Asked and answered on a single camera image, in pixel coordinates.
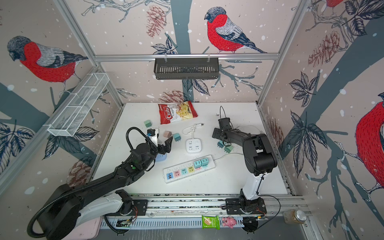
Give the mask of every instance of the white power strip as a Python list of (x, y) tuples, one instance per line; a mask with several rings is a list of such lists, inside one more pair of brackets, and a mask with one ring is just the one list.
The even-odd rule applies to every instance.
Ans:
[(186, 142), (186, 148), (188, 153), (201, 152), (201, 141), (198, 138), (188, 139)]

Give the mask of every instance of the red bird illustration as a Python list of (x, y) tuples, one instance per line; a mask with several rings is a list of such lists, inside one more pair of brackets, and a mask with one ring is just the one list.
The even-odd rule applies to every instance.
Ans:
[(208, 20), (208, 39), (221, 51), (235, 52), (241, 48), (251, 48), (260, 53), (266, 53), (255, 46), (250, 41), (243, 30), (235, 25), (227, 16), (227, 12), (222, 7), (213, 7), (205, 15)]
[[(379, 94), (384, 101), (384, 93)], [(384, 188), (384, 102), (379, 102), (362, 117), (356, 126), (357, 154), (345, 152), (341, 143), (344, 160), (345, 154), (359, 159), (366, 169), (376, 179), (376, 185), (371, 189), (365, 189), (361, 183), (356, 182), (368, 195), (365, 201), (371, 201), (371, 193), (376, 189)]]
[(12, 60), (19, 59), (36, 77), (47, 82), (63, 83), (64, 90), (59, 93), (59, 96), (64, 92), (69, 93), (65, 89), (65, 81), (72, 75), (77, 77), (74, 72), (77, 64), (88, 59), (60, 48), (43, 46), (24, 36), (11, 39), (7, 48)]

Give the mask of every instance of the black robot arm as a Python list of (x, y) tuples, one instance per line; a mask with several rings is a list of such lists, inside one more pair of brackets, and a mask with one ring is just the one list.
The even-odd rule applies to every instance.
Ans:
[[(146, 139), (145, 143), (139, 144), (133, 149), (128, 134), (131, 130), (139, 131)], [(59, 240), (68, 235), (76, 226), (80, 217), (79, 211), (96, 199), (111, 191), (128, 186), (144, 175), (152, 162), (155, 162), (157, 154), (170, 152), (173, 137), (165, 141), (164, 145), (155, 146), (154, 143), (140, 129), (131, 127), (126, 134), (128, 145), (131, 148), (130, 156), (113, 173), (88, 182), (84, 185), (69, 187), (68, 184), (59, 186), (52, 196), (30, 220), (27, 233), (34, 238), (46, 237), (48, 240)], [(125, 191), (116, 191), (122, 199), (126, 198)], [(44, 233), (35, 233), (33, 224), (38, 221)]]

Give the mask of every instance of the white table surface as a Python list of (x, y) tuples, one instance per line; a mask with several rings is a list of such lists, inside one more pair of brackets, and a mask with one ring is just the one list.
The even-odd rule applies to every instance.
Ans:
[[(223, 106), (234, 127), (243, 126), (239, 129), (244, 132), (259, 134), (255, 127), (245, 126), (254, 125), (265, 132), (255, 103), (193, 103), (193, 106), (198, 114), (197, 118), (160, 124), (157, 103), (127, 103), (93, 179), (113, 172), (117, 165), (127, 159), (130, 155), (130, 148), (125, 139), (126, 131), (130, 127), (138, 127), (147, 133), (144, 121), (149, 119), (152, 122), (152, 127), (159, 128), (159, 138), (162, 143), (166, 140), (163, 137), (164, 131), (171, 131), (173, 134), (178, 132), (181, 140), (179, 142), (172, 141), (172, 150), (167, 154), (165, 161), (156, 162), (151, 171), (145, 172), (139, 180), (123, 189), (130, 194), (239, 194), (240, 189), (245, 184), (247, 174), (251, 173), (245, 166), (244, 157), (237, 154), (228, 155), (216, 161), (216, 168), (214, 169), (168, 184), (165, 183), (163, 179), (164, 168), (198, 157), (212, 155), (213, 159), (218, 159), (226, 154), (223, 148), (217, 146), (218, 139), (212, 138), (214, 128), (218, 127), (220, 106)], [(183, 135), (181, 131), (196, 123), (204, 123), (204, 126), (196, 127), (194, 133), (194, 137), (199, 138), (202, 142), (202, 151), (197, 154), (188, 154), (185, 143), (187, 139), (191, 138), (191, 135)], [(131, 131), (129, 139), (133, 147), (145, 141), (137, 131)], [(233, 146), (232, 152), (242, 153), (241, 146), (237, 144), (233, 144)], [(259, 192), (262, 194), (287, 194), (278, 167), (269, 174)]]

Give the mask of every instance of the pine cone illustration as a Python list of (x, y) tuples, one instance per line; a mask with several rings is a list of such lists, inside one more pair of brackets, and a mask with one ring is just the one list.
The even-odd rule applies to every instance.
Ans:
[(159, 6), (152, 5), (147, 11), (147, 18), (147, 34), (153, 38), (155, 34), (159, 35), (167, 24), (166, 14)]
[(319, 46), (313, 50), (312, 55), (308, 58), (308, 65), (323, 65), (329, 62), (333, 55), (338, 51), (340, 43), (340, 35), (336, 31), (332, 31), (326, 35)]
[(172, 92), (163, 92), (159, 101), (162, 103), (182, 103), (184, 102), (184, 94), (181, 91), (173, 90)]
[(91, 157), (83, 157), (69, 169), (67, 183), (70, 187), (85, 184), (91, 173), (90, 164), (92, 160)]
[(272, 136), (275, 139), (276, 145), (279, 147), (280, 150), (280, 146), (282, 146), (282, 143), (284, 142), (283, 130), (281, 129), (279, 124), (277, 124), (276, 118), (274, 120), (269, 119), (268, 126), (271, 129)]

